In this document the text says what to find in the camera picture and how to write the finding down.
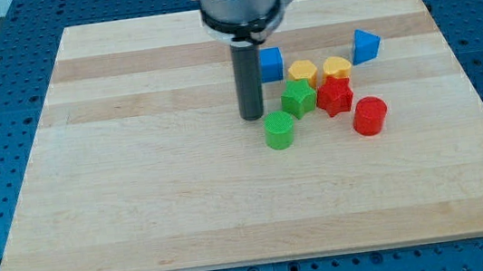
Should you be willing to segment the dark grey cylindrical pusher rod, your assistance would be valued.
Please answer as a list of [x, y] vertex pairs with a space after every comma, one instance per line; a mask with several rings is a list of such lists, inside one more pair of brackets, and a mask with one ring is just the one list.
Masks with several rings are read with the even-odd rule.
[[264, 113], [258, 47], [231, 46], [231, 56], [240, 116], [246, 121], [256, 121]]

